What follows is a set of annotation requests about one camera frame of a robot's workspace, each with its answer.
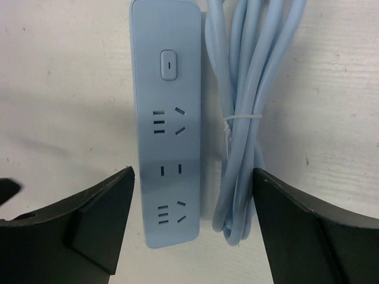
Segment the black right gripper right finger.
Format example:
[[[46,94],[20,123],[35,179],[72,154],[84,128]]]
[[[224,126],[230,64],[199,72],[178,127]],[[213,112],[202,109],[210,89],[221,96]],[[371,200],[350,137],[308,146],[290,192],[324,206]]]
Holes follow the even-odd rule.
[[[252,190],[274,283],[378,283],[378,219],[258,168]]]

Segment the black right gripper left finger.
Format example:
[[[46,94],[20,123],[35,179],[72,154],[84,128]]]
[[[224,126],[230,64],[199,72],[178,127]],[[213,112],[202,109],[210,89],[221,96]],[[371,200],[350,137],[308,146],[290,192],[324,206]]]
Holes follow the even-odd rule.
[[[108,283],[116,273],[134,191],[127,167],[12,220],[1,220],[2,283]]]

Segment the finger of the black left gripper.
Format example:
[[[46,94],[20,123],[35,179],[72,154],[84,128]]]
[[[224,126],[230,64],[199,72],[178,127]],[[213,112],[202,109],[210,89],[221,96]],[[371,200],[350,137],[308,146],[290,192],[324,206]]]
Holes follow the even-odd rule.
[[[10,177],[0,178],[0,206],[8,202],[23,189],[23,184]]]

